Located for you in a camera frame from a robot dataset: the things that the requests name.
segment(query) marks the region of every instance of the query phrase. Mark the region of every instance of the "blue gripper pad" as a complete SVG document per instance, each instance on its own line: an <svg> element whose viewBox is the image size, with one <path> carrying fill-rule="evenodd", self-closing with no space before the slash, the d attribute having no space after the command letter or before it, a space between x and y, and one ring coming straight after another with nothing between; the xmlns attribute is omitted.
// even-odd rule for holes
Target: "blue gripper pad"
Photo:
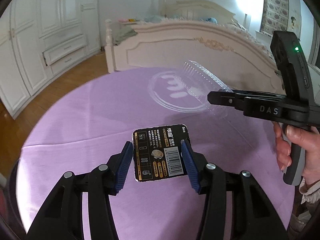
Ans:
<svg viewBox="0 0 320 240"><path fill-rule="evenodd" d="M199 184L199 172L196 167L196 164L191 155L191 147L189 148L185 140L181 141L181 154L183 158L184 165L186 167L188 177L191 183L191 187L197 192L200 192Z"/></svg>
<svg viewBox="0 0 320 240"><path fill-rule="evenodd" d="M128 142L126 144L121 152L121 155L123 155L123 157L116 171L115 190L117 193L119 193L119 191L123 189L124 182L127 177L130 163L133 157L133 145L131 142Z"/></svg>

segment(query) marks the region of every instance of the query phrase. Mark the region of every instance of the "black handle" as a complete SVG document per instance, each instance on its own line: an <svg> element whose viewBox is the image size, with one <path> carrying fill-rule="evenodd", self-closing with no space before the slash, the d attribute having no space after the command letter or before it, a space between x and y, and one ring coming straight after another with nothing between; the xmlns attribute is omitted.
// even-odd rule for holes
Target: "black handle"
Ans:
<svg viewBox="0 0 320 240"><path fill-rule="evenodd" d="M282 126L282 131L284 134L287 126L287 124L283 124ZM300 128L306 131L311 131L310 126ZM297 144L291 143L290 157L292 159L292 163L283 175L283 181L286 184L298 186L301 182L302 172L306 163L306 150Z"/></svg>

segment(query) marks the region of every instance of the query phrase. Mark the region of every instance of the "finger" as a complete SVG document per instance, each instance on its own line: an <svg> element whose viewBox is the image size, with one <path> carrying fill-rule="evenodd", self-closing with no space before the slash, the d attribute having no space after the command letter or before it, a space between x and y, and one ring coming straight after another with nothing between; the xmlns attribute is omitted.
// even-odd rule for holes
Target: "finger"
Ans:
<svg viewBox="0 0 320 240"><path fill-rule="evenodd" d="M283 140L280 137L280 138L276 138L276 150L277 150L277 154L283 153L288 156L291 152L291 147L287 141Z"/></svg>
<svg viewBox="0 0 320 240"><path fill-rule="evenodd" d="M283 163L281 163L280 161L278 161L277 159L277 163L278 163L278 167L281 171L283 171L285 169L285 165Z"/></svg>
<svg viewBox="0 0 320 240"><path fill-rule="evenodd" d="M315 134L320 134L318 129L316 127L311 127L311 130L315 133Z"/></svg>
<svg viewBox="0 0 320 240"><path fill-rule="evenodd" d="M288 125L286 135L292 143L298 144L307 151L319 150L320 136L315 132L308 132L301 128Z"/></svg>
<svg viewBox="0 0 320 240"><path fill-rule="evenodd" d="M287 156L285 154L278 154L277 155L277 161L282 163L286 167L290 166L291 162L292 162L290 156Z"/></svg>
<svg viewBox="0 0 320 240"><path fill-rule="evenodd" d="M279 123L277 123L277 122L273 123L273 131L276 134L276 138L282 137L282 129L281 129Z"/></svg>

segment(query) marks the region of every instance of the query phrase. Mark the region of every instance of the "picture on wall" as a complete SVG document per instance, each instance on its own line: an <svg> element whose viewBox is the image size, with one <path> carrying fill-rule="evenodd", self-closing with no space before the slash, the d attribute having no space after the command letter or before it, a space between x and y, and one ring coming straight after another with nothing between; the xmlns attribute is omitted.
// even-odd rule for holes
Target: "picture on wall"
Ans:
<svg viewBox="0 0 320 240"><path fill-rule="evenodd" d="M289 23L289 0L264 0L260 32L272 36L286 31Z"/></svg>
<svg viewBox="0 0 320 240"><path fill-rule="evenodd" d="M301 12L293 10L289 16L288 28L287 31L293 32L297 35L298 39L301 36Z"/></svg>

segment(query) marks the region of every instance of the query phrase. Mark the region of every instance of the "clear plastic container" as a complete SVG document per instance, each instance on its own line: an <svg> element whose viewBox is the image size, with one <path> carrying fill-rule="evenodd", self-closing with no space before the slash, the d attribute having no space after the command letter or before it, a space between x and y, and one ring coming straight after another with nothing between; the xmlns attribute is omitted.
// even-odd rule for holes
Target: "clear plastic container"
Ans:
<svg viewBox="0 0 320 240"><path fill-rule="evenodd" d="M207 96L211 91L233 92L218 77L195 61L187 61L183 67L177 69L177 77L184 84L188 93L196 97L215 116L225 117L226 106L211 105Z"/></svg>

